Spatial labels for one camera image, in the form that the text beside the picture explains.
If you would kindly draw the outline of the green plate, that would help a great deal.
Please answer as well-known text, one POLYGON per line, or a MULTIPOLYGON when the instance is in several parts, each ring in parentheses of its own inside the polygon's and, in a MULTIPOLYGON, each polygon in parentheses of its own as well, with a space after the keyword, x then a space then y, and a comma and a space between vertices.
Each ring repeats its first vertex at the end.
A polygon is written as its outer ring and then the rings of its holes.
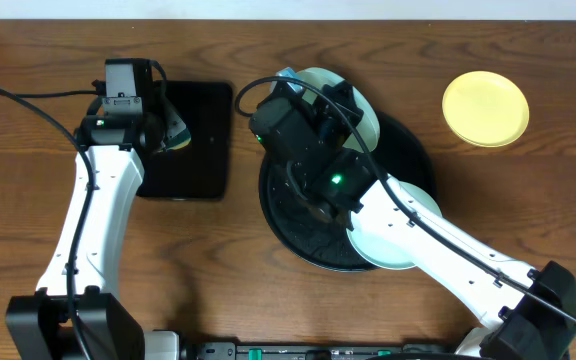
MULTIPOLYGON (((426 191, 411 183, 401 181, 400 184, 417 201, 435 215, 442 217, 437 202, 426 191)), ((358 229, 347 230, 346 233, 354 250, 372 265, 389 270, 407 270, 415 267, 401 250, 397 250, 394 245, 376 235, 365 235, 358 229)))
MULTIPOLYGON (((319 90, 323 90, 325 85, 334 87, 345 81, 339 74, 320 67, 310 67, 300 71, 286 67, 276 72, 276 75, 305 81, 317 87, 319 90)), ((354 86, 351 86, 351 88, 354 104, 363 112, 358 124, 355 125, 355 129, 369 151, 372 152, 376 149, 381 134, 377 114, 363 94, 354 86)))

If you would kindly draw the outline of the green yellow sponge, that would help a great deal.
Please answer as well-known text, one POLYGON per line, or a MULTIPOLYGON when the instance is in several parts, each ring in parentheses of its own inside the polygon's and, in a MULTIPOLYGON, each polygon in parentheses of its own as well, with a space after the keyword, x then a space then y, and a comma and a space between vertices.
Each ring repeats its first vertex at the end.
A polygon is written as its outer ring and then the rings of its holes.
POLYGON ((184 148, 191 141, 191 133, 187 124, 167 98, 162 100, 162 107, 165 134, 162 140, 161 151, 167 152, 184 148))

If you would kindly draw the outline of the yellow plate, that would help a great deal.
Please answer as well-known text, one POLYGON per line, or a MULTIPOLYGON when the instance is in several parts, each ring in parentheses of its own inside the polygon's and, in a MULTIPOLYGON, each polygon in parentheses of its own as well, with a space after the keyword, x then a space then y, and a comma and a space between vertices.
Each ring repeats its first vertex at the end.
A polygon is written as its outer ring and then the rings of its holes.
POLYGON ((487 148, 519 139, 530 119, 522 90, 507 77, 490 71, 471 71, 452 80, 442 97, 442 113, 457 137, 487 148))

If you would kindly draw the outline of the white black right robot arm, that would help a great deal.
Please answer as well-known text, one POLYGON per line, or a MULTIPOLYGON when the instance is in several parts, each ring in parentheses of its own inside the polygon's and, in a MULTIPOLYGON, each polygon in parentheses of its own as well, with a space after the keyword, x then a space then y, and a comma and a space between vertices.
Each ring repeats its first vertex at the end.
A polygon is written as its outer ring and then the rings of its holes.
POLYGON ((576 337, 570 271, 536 269, 445 219, 419 140, 347 81, 284 70, 268 83, 248 119, 265 150, 262 211, 286 247, 331 270, 422 270, 478 319, 456 357, 567 357, 576 337))

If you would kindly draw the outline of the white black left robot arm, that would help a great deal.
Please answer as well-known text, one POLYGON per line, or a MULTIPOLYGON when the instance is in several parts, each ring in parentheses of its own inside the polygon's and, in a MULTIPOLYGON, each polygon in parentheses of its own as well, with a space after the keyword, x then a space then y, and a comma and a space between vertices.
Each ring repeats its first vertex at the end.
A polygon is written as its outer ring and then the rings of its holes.
POLYGON ((175 345, 146 335, 119 301, 119 262, 142 159, 165 147, 167 83, 147 59, 106 62, 105 92, 66 138, 76 180, 58 245, 31 295, 10 299, 5 322, 24 359, 157 359, 175 345))

